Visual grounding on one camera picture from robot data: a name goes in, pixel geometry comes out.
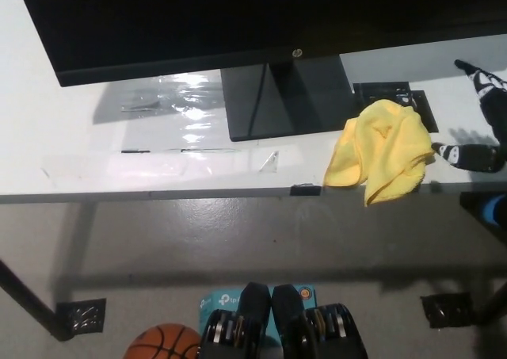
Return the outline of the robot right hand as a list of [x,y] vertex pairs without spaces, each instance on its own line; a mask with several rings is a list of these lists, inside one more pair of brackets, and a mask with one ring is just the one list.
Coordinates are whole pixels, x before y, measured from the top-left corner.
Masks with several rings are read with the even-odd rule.
[[433,142],[432,149],[457,169],[497,173],[506,163],[506,81],[461,59],[454,64],[472,81],[482,115],[498,144]]

